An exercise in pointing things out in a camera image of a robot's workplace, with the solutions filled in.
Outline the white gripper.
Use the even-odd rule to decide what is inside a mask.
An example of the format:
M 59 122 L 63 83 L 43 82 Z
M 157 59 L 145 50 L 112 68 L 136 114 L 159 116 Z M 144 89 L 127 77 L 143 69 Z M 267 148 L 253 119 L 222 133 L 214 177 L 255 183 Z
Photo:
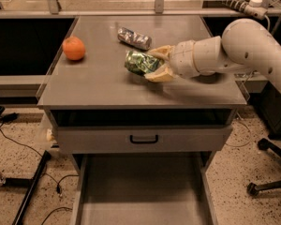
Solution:
M 164 45 L 148 51 L 147 53 L 153 57 L 164 61 L 170 60 L 170 66 L 165 64 L 155 72 L 145 74 L 145 79 L 152 83 L 170 82 L 175 78 L 174 73 L 184 79 L 198 77 L 200 73 L 194 62 L 194 45 L 194 40 L 188 40 L 175 46 Z

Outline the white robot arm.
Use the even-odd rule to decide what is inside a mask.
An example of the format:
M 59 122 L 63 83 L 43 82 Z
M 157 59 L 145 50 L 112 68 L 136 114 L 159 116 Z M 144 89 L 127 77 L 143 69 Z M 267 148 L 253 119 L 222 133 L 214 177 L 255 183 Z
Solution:
M 231 22 L 221 36 L 182 41 L 148 52 L 164 61 L 145 78 L 154 83 L 169 82 L 214 73 L 257 71 L 281 94 L 281 46 L 258 22 Z

